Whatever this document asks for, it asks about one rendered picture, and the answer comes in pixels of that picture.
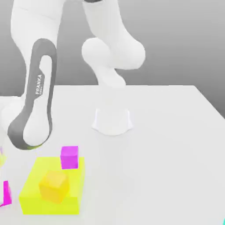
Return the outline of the small orange cube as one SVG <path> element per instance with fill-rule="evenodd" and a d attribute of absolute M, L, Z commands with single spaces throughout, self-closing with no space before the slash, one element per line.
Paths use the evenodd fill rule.
<path fill-rule="evenodd" d="M 69 191 L 69 177 L 63 171 L 48 171 L 39 182 L 41 197 L 46 201 L 61 203 Z"/>

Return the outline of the large yellow box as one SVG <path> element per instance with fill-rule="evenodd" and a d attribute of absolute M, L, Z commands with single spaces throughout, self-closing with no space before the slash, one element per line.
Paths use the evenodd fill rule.
<path fill-rule="evenodd" d="M 59 157 L 37 157 L 19 194 L 23 214 L 79 214 L 83 192 L 85 162 L 79 158 L 77 169 L 64 169 L 69 177 L 69 191 L 61 203 L 46 201 L 41 197 L 39 182 L 48 171 L 60 171 Z"/>

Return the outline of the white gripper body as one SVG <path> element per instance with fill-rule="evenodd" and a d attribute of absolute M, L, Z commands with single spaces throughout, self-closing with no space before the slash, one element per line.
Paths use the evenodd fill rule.
<path fill-rule="evenodd" d="M 2 179 L 2 172 L 0 169 L 0 205 L 2 205 L 4 202 L 4 182 Z"/>

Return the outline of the small magenta cube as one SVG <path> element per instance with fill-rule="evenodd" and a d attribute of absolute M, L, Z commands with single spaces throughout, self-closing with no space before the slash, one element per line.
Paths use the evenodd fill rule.
<path fill-rule="evenodd" d="M 4 202 L 0 207 L 12 204 L 11 189 L 8 181 L 4 181 Z"/>
<path fill-rule="evenodd" d="M 62 169 L 77 169 L 79 166 L 78 146 L 63 146 L 60 159 Z"/>

